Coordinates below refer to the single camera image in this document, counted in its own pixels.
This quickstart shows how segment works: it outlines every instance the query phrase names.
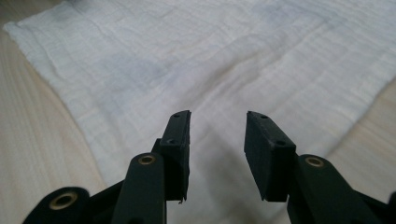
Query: wood grain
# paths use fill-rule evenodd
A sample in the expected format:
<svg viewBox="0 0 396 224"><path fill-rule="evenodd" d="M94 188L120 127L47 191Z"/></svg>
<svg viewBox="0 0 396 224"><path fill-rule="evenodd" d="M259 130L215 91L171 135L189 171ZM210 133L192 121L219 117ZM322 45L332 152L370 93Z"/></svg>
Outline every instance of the wood grain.
<svg viewBox="0 0 396 224"><path fill-rule="evenodd" d="M0 25L59 1L0 2ZM105 188L92 154L59 97L0 33L0 223L22 223L47 194Z"/></svg>
<svg viewBox="0 0 396 224"><path fill-rule="evenodd" d="M0 1L0 25L59 0ZM396 190L396 81L329 160L354 189L386 202ZM0 32L0 223L21 223L49 192L106 186L81 131L59 97L3 30ZM286 212L273 223L290 223Z"/></svg>

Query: black plastic part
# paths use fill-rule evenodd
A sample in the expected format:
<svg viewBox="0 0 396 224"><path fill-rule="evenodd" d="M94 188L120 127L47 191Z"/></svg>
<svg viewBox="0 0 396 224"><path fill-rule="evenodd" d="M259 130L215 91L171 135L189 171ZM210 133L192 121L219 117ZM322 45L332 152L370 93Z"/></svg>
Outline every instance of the black plastic part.
<svg viewBox="0 0 396 224"><path fill-rule="evenodd" d="M382 223L396 223L396 209L392 209L392 197L394 200L394 197L396 195L395 192L393 192L393 194L390 196L388 204L381 203L379 200L376 200L358 191L356 192L359 194L359 196L361 196L367 206L369 206L375 216L382 221Z"/></svg>
<svg viewBox="0 0 396 224"><path fill-rule="evenodd" d="M285 202L296 146L267 116L247 112L245 153L262 200Z"/></svg>
<svg viewBox="0 0 396 224"><path fill-rule="evenodd" d="M304 195L293 177L290 179L288 213L292 224L315 224Z"/></svg>
<svg viewBox="0 0 396 224"><path fill-rule="evenodd" d="M90 194L82 188L57 189L43 198L23 223L79 223L89 199Z"/></svg>
<svg viewBox="0 0 396 224"><path fill-rule="evenodd" d="M134 157L122 184L112 224L166 223L163 157L144 153Z"/></svg>
<svg viewBox="0 0 396 224"><path fill-rule="evenodd" d="M299 188L297 191L303 195L293 197L291 194L290 203L291 206L298 205L301 202L297 199L304 199L315 223L382 223L330 162L317 156L303 155L295 163L297 184L292 187ZM291 222L303 223L292 219Z"/></svg>
<svg viewBox="0 0 396 224"><path fill-rule="evenodd" d="M171 116L163 138L158 139L152 152L163 156L165 164L166 201L187 200L189 187L190 157L190 117L189 110Z"/></svg>
<svg viewBox="0 0 396 224"><path fill-rule="evenodd" d="M114 207L119 198L123 181L104 189L91 196L84 212L85 221L83 223L107 224L113 217Z"/></svg>

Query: white cloth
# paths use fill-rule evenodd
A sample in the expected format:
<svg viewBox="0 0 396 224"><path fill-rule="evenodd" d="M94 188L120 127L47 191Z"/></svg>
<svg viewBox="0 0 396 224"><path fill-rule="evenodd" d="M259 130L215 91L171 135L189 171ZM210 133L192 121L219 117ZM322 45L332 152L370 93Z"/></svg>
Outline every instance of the white cloth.
<svg viewBox="0 0 396 224"><path fill-rule="evenodd" d="M260 201L248 169L246 113L325 156L395 76L395 12L383 0L80 0L5 29L107 184L189 109L188 200L169 203L168 222L262 223L280 205Z"/></svg>

